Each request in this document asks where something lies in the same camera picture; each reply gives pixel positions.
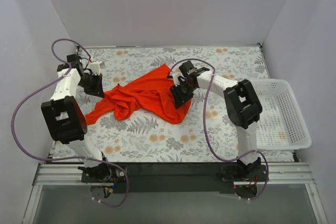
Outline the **orange t shirt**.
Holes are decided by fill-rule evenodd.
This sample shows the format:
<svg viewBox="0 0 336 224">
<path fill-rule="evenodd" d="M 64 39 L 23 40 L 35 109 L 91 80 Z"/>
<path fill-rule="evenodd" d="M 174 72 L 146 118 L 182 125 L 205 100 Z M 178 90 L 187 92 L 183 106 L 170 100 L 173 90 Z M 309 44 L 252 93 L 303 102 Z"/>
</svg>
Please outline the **orange t shirt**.
<svg viewBox="0 0 336 224">
<path fill-rule="evenodd" d="M 95 124 L 102 115 L 111 111 L 117 120 L 125 120 L 141 108 L 171 124 L 181 123 L 192 102 L 187 101 L 178 109 L 175 107 L 170 91 L 173 81 L 167 78 L 169 70 L 163 64 L 124 87 L 118 84 L 112 90 L 106 91 L 104 98 L 86 115 L 87 124 Z"/>
</svg>

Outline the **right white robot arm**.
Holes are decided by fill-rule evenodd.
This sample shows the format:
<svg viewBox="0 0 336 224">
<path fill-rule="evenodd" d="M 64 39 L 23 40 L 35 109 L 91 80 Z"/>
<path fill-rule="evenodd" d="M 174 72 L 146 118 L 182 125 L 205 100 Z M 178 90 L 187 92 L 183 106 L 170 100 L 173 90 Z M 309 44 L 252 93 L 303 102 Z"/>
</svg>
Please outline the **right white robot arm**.
<svg viewBox="0 0 336 224">
<path fill-rule="evenodd" d="M 197 68 L 193 59 L 176 63 L 179 72 L 169 70 L 168 79 L 173 81 L 170 88 L 176 108 L 180 108 L 194 96 L 196 89 L 214 93 L 225 101 L 227 115 L 235 126 L 238 139 L 238 156 L 224 159 L 217 155 L 212 147 L 211 153 L 222 165 L 217 177 L 224 182 L 256 181 L 267 174 L 267 168 L 261 163 L 261 154 L 257 148 L 257 123 L 262 113 L 262 105 L 249 80 L 233 81 L 216 75 L 215 67 L 207 63 Z"/>
</svg>

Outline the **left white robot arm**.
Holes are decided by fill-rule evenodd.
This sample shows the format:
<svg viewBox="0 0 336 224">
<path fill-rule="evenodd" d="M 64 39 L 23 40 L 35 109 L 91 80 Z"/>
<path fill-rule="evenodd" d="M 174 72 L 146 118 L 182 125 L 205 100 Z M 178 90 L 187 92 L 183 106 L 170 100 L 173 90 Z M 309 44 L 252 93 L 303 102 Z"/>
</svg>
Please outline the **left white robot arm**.
<svg viewBox="0 0 336 224">
<path fill-rule="evenodd" d="M 71 148 L 83 160 L 84 166 L 79 167 L 89 177 L 100 182 L 108 181 L 112 176 L 111 168 L 101 161 L 107 161 L 104 154 L 85 139 L 87 122 L 77 101 L 76 92 L 82 87 L 85 94 L 104 98 L 102 87 L 102 61 L 88 64 L 84 68 L 81 57 L 68 55 L 69 66 L 63 63 L 58 66 L 57 73 L 62 80 L 56 84 L 54 94 L 49 101 L 41 104 L 41 111 L 46 121 L 51 138 Z"/>
</svg>

